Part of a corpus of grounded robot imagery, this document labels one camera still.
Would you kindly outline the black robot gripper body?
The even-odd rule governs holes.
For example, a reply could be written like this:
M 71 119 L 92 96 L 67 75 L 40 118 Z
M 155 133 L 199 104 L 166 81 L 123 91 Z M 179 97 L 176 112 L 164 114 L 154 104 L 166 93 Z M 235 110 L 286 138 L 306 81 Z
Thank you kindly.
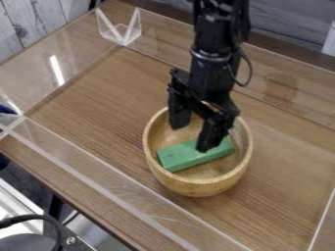
M 179 68 L 170 71 L 170 83 L 183 88 L 191 113 L 196 113 L 204 121 L 215 114 L 234 118 L 239 115 L 231 98 L 239 63 L 236 52 L 228 55 L 204 54 L 192 49 L 190 71 Z

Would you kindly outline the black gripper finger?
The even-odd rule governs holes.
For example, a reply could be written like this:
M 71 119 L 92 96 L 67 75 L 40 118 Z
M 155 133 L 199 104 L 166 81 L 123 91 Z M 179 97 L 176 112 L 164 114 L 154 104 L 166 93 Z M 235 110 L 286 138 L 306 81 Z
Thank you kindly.
M 168 85 L 168 122 L 172 129 L 180 129 L 188 126 L 191 121 L 191 109 L 188 107 L 187 97 L 183 88 L 171 83 Z
M 220 145 L 223 139 L 230 134 L 234 122 L 235 118 L 223 114 L 215 114 L 204 121 L 196 141 L 196 150 L 199 152 L 206 153 Z

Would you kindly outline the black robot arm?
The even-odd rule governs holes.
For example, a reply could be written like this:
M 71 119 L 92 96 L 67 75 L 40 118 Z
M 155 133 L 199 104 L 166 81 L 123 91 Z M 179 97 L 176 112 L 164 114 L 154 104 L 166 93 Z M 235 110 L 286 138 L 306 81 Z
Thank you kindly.
M 240 49 L 251 30 L 248 6 L 250 0 L 194 0 L 191 67 L 170 71 L 170 126 L 188 126 L 192 115 L 203 119 L 196 141 L 200 152 L 220 145 L 239 116 L 231 92 L 235 86 L 247 85 L 236 74 L 239 64 L 248 61 Z

